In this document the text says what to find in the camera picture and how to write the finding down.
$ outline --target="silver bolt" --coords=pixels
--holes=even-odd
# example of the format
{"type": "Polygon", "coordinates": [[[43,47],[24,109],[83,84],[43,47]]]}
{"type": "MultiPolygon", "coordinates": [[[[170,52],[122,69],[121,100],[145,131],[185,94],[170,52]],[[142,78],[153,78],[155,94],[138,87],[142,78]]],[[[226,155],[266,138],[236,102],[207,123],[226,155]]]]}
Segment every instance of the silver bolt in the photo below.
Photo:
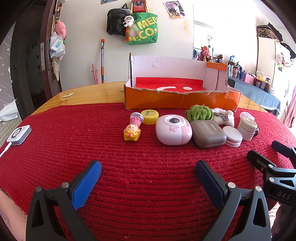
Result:
{"type": "Polygon", "coordinates": [[[261,192],[262,191],[262,188],[259,187],[259,186],[256,186],[255,189],[256,189],[257,192],[261,192]]]}
{"type": "Polygon", "coordinates": [[[227,185],[228,185],[228,187],[230,187],[230,188],[235,188],[235,184],[232,183],[232,182],[228,183],[227,185]]]}
{"type": "Polygon", "coordinates": [[[69,183],[68,182],[64,182],[64,183],[62,183],[61,187],[62,188],[67,188],[67,187],[69,187],[69,183]]]}
{"type": "Polygon", "coordinates": [[[35,191],[40,192],[42,190],[42,187],[36,187],[35,191]]]}

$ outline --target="green plush succulent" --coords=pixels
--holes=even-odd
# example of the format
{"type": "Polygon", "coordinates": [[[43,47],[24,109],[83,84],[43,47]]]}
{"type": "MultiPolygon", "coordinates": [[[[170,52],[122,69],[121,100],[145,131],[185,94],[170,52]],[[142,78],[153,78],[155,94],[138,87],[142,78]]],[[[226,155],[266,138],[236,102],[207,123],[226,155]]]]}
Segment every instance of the green plush succulent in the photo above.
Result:
{"type": "Polygon", "coordinates": [[[202,105],[193,105],[189,110],[185,111],[186,119],[190,121],[195,120],[212,120],[213,119],[213,111],[207,107],[202,105]]]}

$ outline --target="blue gripper pad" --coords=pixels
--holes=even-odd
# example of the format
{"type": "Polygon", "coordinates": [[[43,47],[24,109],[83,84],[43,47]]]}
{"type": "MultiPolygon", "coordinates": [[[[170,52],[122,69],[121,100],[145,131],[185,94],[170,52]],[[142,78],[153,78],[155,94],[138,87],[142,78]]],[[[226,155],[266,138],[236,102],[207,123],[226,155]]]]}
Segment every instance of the blue gripper pad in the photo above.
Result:
{"type": "Polygon", "coordinates": [[[102,171],[101,163],[96,161],[84,175],[72,193],[72,205],[77,210],[83,207],[102,171]]]}
{"type": "Polygon", "coordinates": [[[215,181],[212,174],[204,166],[202,161],[198,161],[196,163],[195,173],[196,173],[196,176],[197,176],[198,180],[200,181],[201,185],[205,189],[207,195],[209,196],[209,198],[212,202],[212,205],[221,210],[225,205],[224,193],[221,190],[220,186],[215,181]]]}
{"type": "Polygon", "coordinates": [[[292,157],[291,148],[288,146],[285,146],[284,144],[281,144],[278,141],[273,141],[271,144],[271,147],[285,157],[288,157],[288,158],[292,157]]]}

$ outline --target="red knitted fabric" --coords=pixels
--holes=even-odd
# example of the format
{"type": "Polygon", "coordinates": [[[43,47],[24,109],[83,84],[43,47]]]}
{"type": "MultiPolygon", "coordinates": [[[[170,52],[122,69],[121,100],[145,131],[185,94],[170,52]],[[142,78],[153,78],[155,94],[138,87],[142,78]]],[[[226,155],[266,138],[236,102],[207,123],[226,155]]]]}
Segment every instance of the red knitted fabric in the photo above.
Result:
{"type": "MultiPolygon", "coordinates": [[[[160,116],[185,116],[185,110],[157,111],[160,116]]],[[[278,167],[292,168],[271,148],[273,140],[295,146],[289,130],[270,113],[240,108],[236,127],[242,111],[255,117],[257,137],[239,148],[200,149],[192,140],[183,146],[163,145],[155,125],[142,124],[140,139],[125,142],[123,130],[132,112],[123,103],[52,108],[21,123],[30,124],[32,132],[1,157],[0,186],[27,213],[35,187],[56,188],[96,159],[102,174],[78,212],[98,240],[196,241],[218,214],[196,178],[198,160],[205,159],[226,182],[249,189],[262,185],[261,173],[246,158],[251,149],[278,167]]],[[[63,221],[61,225],[69,236],[63,221]]]]}

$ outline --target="wooden table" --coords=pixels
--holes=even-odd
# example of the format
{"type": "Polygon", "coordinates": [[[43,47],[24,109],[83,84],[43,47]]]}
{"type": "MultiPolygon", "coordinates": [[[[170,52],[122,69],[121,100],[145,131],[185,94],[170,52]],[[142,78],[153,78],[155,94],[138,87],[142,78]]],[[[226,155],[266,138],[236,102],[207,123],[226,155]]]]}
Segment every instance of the wooden table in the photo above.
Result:
{"type": "MultiPolygon", "coordinates": [[[[46,111],[52,107],[60,105],[74,104],[96,104],[96,103],[115,103],[124,102],[123,85],[125,82],[113,82],[98,85],[88,85],[70,89],[57,94],[49,101],[39,107],[32,115],[46,111]],[[63,98],[64,95],[75,93],[70,97],[63,98]]],[[[239,107],[267,112],[254,101],[242,95],[239,101],[239,107]]]]}

